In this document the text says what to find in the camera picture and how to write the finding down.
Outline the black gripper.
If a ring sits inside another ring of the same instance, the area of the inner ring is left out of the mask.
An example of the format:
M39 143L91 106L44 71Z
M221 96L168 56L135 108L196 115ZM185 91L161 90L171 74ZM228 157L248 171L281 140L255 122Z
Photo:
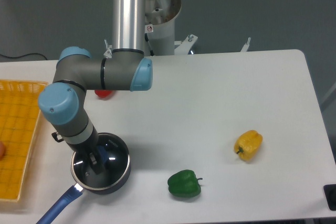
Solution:
M98 139L99 136L96 129L84 130L78 135L65 137L65 142L73 151L84 157L89 157L89 165L97 175L107 170L106 163L109 160L105 147L97 147Z

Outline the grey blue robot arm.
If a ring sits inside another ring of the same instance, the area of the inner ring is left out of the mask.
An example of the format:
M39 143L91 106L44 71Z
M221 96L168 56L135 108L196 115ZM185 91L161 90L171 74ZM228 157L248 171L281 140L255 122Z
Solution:
M112 4L111 57L94 60L85 49L64 49L52 84L38 98L46 120L97 174L104 171L107 159L83 107L87 90L147 91L153 78L152 61L144 56L145 0Z

